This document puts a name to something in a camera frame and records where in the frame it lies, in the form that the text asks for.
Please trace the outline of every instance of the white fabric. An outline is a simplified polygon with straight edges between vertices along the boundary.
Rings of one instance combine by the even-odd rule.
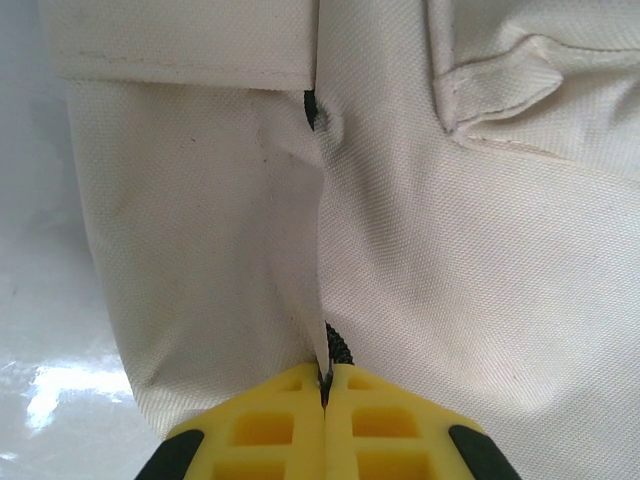
[[[318,0],[42,0],[66,78],[302,90]]]
[[[73,39],[59,1],[49,29]],[[155,3],[133,3],[125,36],[152,49]],[[484,425],[523,479],[640,478],[639,12],[321,0],[315,133],[286,82],[70,71],[89,239],[154,427],[312,344],[326,358],[325,318],[360,366]],[[264,38],[259,59],[220,45],[277,64]]]

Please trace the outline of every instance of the white surface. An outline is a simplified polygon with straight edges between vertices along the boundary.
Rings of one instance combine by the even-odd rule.
[[[0,478],[132,479],[158,441],[87,245],[64,82],[32,0],[0,0]]]

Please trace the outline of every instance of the black rubber edge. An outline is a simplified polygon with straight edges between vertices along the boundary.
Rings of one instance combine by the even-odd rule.
[[[488,436],[462,425],[449,428],[449,436],[475,480],[522,480]]]
[[[315,130],[316,117],[318,116],[315,90],[305,90],[304,92],[304,113],[307,114],[307,122],[309,122],[311,130]]]
[[[160,444],[135,480],[184,480],[204,433],[187,430]]]

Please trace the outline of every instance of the yellow plastic piece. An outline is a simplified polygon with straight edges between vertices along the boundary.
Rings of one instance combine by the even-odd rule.
[[[178,426],[205,433],[185,480],[474,480],[450,439],[473,421],[351,365],[326,412],[300,365]]]
[[[173,429],[205,434],[185,480],[324,479],[317,378],[300,365]]]
[[[449,427],[472,420],[351,365],[334,367],[326,480],[474,480]]]

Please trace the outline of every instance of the yellow plastic with black edge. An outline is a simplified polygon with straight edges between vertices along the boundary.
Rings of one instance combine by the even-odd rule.
[[[352,365],[336,365],[325,418],[327,480],[474,480],[449,427],[475,422]]]
[[[305,364],[174,428],[204,432],[184,480],[321,480],[318,366]]]
[[[317,374],[300,365],[179,425],[137,479],[519,478],[468,418],[351,365],[335,365],[325,411]]]

